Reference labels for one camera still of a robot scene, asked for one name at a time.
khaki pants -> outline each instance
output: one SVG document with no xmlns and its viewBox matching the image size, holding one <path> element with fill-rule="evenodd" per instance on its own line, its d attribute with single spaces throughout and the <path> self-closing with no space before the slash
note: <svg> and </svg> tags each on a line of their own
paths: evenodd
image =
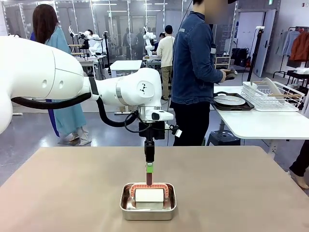
<svg viewBox="0 0 309 232">
<path fill-rule="evenodd" d="M 169 98 L 169 79 L 171 78 L 173 66 L 167 66 L 167 67 L 162 67 L 161 72 L 162 72 L 162 81 L 163 81 L 163 98 L 168 99 Z"/>
</svg>

stainless steel container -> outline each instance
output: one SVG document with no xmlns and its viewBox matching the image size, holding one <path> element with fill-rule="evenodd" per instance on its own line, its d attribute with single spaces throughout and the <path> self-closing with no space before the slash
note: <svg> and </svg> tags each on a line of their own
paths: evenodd
<svg viewBox="0 0 309 232">
<path fill-rule="evenodd" d="M 164 200 L 162 210 L 140 210 L 135 208 L 135 201 L 131 198 L 130 188 L 134 183 L 128 183 L 123 187 L 120 208 L 125 220 L 138 221 L 165 221 L 174 217 L 176 209 L 176 194 L 174 186 L 165 183 L 169 188 L 169 197 Z"/>
</svg>

beige shirt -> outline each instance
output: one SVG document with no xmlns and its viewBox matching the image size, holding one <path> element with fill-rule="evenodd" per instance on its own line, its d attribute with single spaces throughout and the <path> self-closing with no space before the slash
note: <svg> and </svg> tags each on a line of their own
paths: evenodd
<svg viewBox="0 0 309 232">
<path fill-rule="evenodd" d="M 162 57 L 161 68 L 172 66 L 174 41 L 175 38 L 173 36 L 167 36 L 159 42 L 156 53 Z"/>
</svg>

metal tray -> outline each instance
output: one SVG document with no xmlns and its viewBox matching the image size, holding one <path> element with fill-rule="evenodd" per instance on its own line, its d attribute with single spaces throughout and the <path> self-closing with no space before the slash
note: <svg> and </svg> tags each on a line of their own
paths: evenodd
<svg viewBox="0 0 309 232">
<path fill-rule="evenodd" d="M 174 186 L 165 183 L 169 188 L 169 197 L 164 201 L 162 210 L 137 210 L 134 207 L 135 202 L 131 198 L 130 188 L 134 183 L 126 184 L 122 189 L 120 198 L 120 208 L 125 220 L 137 221 L 166 221 L 174 217 L 176 209 L 176 195 Z"/>
<path fill-rule="evenodd" d="M 243 105 L 223 105 L 220 103 L 216 103 L 215 101 L 212 103 L 213 107 L 217 108 L 218 110 L 223 110 L 223 111 L 249 111 L 254 108 L 254 105 L 252 105 L 250 102 L 248 102 L 245 98 L 243 98 L 241 95 L 238 93 L 226 93 L 226 92 L 218 92 L 213 95 L 213 97 L 218 96 L 219 94 L 225 94 L 227 96 L 235 96 L 241 99 L 244 99 L 246 101 L 245 104 Z"/>
</svg>

green tape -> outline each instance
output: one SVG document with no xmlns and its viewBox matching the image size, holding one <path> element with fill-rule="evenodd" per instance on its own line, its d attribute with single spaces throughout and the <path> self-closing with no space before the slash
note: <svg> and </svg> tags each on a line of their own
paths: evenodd
<svg viewBox="0 0 309 232">
<path fill-rule="evenodd" d="M 154 172 L 154 165 L 153 163 L 146 164 L 146 173 L 153 173 Z"/>
</svg>

